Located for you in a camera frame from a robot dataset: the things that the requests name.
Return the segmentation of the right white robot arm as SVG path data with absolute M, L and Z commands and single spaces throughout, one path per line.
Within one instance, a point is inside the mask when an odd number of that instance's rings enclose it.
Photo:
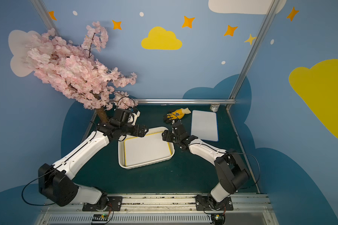
M 162 139 L 177 145 L 181 150 L 188 150 L 211 163 L 217 173 L 219 183 L 207 196 L 195 197 L 198 211 L 224 211 L 231 207 L 231 195 L 250 179 L 251 173 L 242 157 L 245 153 L 226 151 L 205 143 L 197 136 L 190 135 L 180 119 L 170 121 L 172 130 L 165 130 Z

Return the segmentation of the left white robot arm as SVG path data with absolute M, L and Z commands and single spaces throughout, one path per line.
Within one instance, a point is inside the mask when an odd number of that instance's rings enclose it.
M 107 204 L 107 194 L 98 188 L 74 183 L 79 170 L 102 148 L 121 137 L 144 137 L 145 125 L 136 123 L 140 112 L 136 108 L 115 109 L 108 122 L 98 123 L 88 138 L 66 156 L 52 165 L 43 164 L 38 169 L 39 193 L 53 204 L 66 206 L 70 203 Z

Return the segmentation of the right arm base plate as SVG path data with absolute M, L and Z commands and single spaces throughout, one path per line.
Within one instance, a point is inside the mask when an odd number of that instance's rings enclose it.
M 231 197 L 226 197 L 217 202 L 212 196 L 197 195 L 195 197 L 197 211 L 232 211 L 233 203 Z

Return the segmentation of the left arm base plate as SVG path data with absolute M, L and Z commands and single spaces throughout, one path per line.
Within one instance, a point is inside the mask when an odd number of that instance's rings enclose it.
M 96 204 L 84 203 L 82 211 L 106 212 L 120 211 L 123 197 L 102 196 Z

